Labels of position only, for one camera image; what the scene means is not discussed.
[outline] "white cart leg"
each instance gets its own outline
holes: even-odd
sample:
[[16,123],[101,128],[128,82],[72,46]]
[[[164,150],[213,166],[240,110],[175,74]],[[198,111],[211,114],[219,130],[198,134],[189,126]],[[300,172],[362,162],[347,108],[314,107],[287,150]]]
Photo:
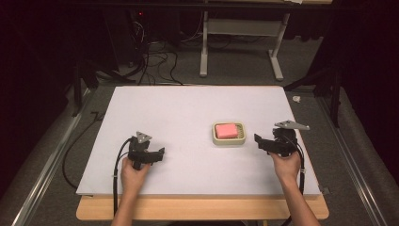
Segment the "white cart leg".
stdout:
[[208,74],[208,12],[203,12],[202,51],[200,54],[200,77]]
[[272,63],[273,71],[274,71],[275,77],[278,81],[282,81],[284,79],[284,77],[282,76],[281,68],[279,67],[279,62],[277,60],[277,53],[279,51],[279,47],[281,45],[282,37],[284,36],[285,29],[287,28],[289,18],[290,18],[289,13],[284,14],[284,18],[282,19],[281,26],[279,27],[279,34],[277,36],[276,46],[275,46],[274,50],[269,50],[270,62]]

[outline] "metal frame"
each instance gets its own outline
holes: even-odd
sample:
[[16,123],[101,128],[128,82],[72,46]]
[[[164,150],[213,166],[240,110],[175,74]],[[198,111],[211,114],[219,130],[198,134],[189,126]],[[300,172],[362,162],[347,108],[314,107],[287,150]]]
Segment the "metal frame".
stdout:
[[373,195],[373,192],[370,189],[370,187],[367,185],[366,181],[364,180],[364,177],[360,172],[358,164],[356,163],[354,157],[352,156],[351,151],[348,148],[340,129],[335,127],[334,122],[329,117],[329,110],[326,100],[323,97],[317,97],[316,101],[317,104],[319,104],[320,108],[322,109],[324,115],[326,116],[328,125],[331,131],[334,133],[334,136],[340,145],[340,151],[343,157],[343,162],[346,165],[349,175],[352,178],[353,184],[355,185],[355,188],[359,193],[359,197],[363,202],[364,208],[366,209],[370,217],[370,220],[372,221],[373,225],[388,226],[387,221],[382,215],[382,212],[379,209],[378,204],[375,202],[375,197]]
[[32,187],[32,190],[27,196],[17,217],[14,219],[12,226],[29,225],[29,221],[32,219],[32,217],[35,214],[35,211],[39,207],[39,204],[44,196],[44,193],[47,190],[47,187],[50,185],[54,175],[56,174],[56,169],[59,166],[60,162],[62,161],[62,157],[66,152],[66,145],[68,143],[68,140],[70,139],[77,123],[82,118],[82,112],[86,109],[89,101],[91,101],[93,93],[94,93],[93,91],[86,89],[86,92],[84,94],[85,101],[83,102],[80,113],[77,114],[76,117],[73,117],[71,119],[70,126],[68,127],[61,141],[56,146],[54,152],[48,158],[46,164],[43,167],[43,170],[40,173],[38,180],[36,181],[35,185]]
[[320,1],[319,4],[315,3],[308,5],[293,5],[291,3],[285,3],[284,1],[275,1],[270,3],[262,3],[262,2],[231,2],[231,3],[219,3],[219,2],[211,2],[211,3],[176,3],[176,2],[162,2],[162,3],[153,3],[153,2],[118,2],[118,1],[109,1],[109,2],[97,2],[97,1],[68,1],[64,0],[61,2],[55,3],[55,5],[61,7],[73,7],[73,8],[142,8],[142,9],[184,9],[184,10],[201,10],[201,11],[213,11],[213,10],[251,10],[251,11],[265,11],[266,9],[270,9],[273,11],[279,12],[292,12],[292,11],[353,11],[355,8],[337,8],[334,4],[326,3],[324,1]]
[[268,55],[276,80],[282,81],[284,79],[277,59],[277,53],[281,46],[290,13],[285,13],[280,22],[209,19],[208,11],[204,11],[203,13],[202,50],[199,69],[200,77],[206,77],[208,75],[208,34],[229,34],[276,37],[275,48],[269,50]]

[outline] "metal bracket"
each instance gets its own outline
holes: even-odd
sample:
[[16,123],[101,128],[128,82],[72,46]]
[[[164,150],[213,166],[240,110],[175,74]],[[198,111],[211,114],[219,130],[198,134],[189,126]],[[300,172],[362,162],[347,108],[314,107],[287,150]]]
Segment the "metal bracket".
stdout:
[[136,135],[137,135],[138,143],[144,143],[144,142],[146,142],[146,141],[152,139],[151,136],[148,136],[148,135],[143,134],[143,133],[138,132],[138,131],[136,132]]
[[309,125],[303,125],[299,124],[295,121],[282,121],[282,122],[277,122],[275,123],[277,127],[283,128],[283,129],[298,129],[298,130],[310,130],[311,128]]

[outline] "dark background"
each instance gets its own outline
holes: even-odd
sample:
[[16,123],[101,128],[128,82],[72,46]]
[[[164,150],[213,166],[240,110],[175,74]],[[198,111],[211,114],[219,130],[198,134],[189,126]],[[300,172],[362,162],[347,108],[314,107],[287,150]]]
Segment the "dark background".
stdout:
[[[396,104],[399,91],[395,79],[399,71],[397,5],[387,0],[352,0],[343,1],[342,7],[361,11],[323,15],[318,11],[296,12],[291,15],[284,37],[300,36],[306,41],[325,36],[310,73],[326,67],[337,57],[338,50],[344,49],[343,87],[396,182],[399,181],[395,154],[395,140],[399,136]],[[110,69],[117,67],[118,62],[113,57],[112,38],[107,33],[104,16],[98,9],[60,10],[23,0],[2,1],[0,7],[2,196],[67,104],[65,91],[72,83],[77,58],[88,57]],[[178,46],[180,31],[187,35],[195,32],[200,13],[147,10],[145,15],[154,35]],[[264,14],[224,12],[221,16],[255,19]]]

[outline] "gray carpet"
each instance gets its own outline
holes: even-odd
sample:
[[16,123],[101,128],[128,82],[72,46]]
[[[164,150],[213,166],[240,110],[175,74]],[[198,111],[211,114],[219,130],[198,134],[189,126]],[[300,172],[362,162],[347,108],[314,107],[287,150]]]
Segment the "gray carpet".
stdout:
[[[284,86],[303,77],[320,44],[320,40],[302,42],[285,40],[279,52],[279,62],[285,79],[277,82],[272,75],[271,65],[267,59],[265,46],[273,46],[271,39],[252,42],[250,39],[238,37],[226,48],[223,41],[211,42],[215,48],[209,50],[208,77],[199,78],[200,48],[191,41],[180,48],[162,44],[153,46],[152,50],[175,51],[178,54],[174,77],[184,84],[205,85],[279,85]],[[162,60],[158,56],[150,57],[148,74],[143,77],[143,85],[170,83],[160,77],[156,63]],[[168,54],[167,62],[160,66],[159,72],[165,78],[173,67],[174,56]],[[92,123],[92,111],[105,112],[112,96],[115,82],[104,82],[94,91],[88,108],[82,113],[82,119],[72,133],[71,141]],[[360,198],[357,188],[340,151],[340,145],[329,127],[328,119],[323,113],[319,100],[310,92],[311,87],[304,87],[287,92],[287,98],[298,122],[311,126],[310,131],[301,132],[306,144],[312,165],[320,185],[329,192],[325,199],[329,209],[329,217],[321,220],[322,225],[374,225]],[[301,102],[292,101],[294,95],[301,96]],[[35,184],[49,156],[56,149],[65,130],[71,121],[72,102],[58,117],[53,126],[43,136],[35,150],[32,151],[19,174],[10,186],[0,203],[0,225],[11,225],[21,209],[24,201]],[[399,225],[399,201],[397,184],[393,181],[381,159],[367,138],[356,114],[354,114],[344,90],[339,112],[340,131],[367,185],[373,191],[376,202],[387,221],[387,225]],[[95,122],[74,144],[66,160],[66,171],[71,181],[78,185],[85,169],[88,157],[99,131],[101,122]],[[80,221],[75,212],[80,197],[64,180],[61,167],[58,167],[51,184],[48,186],[41,203],[32,216],[29,225],[109,225],[109,221]],[[281,220],[269,220],[269,225],[280,225]],[[136,225],[165,224],[165,222],[138,221]]]

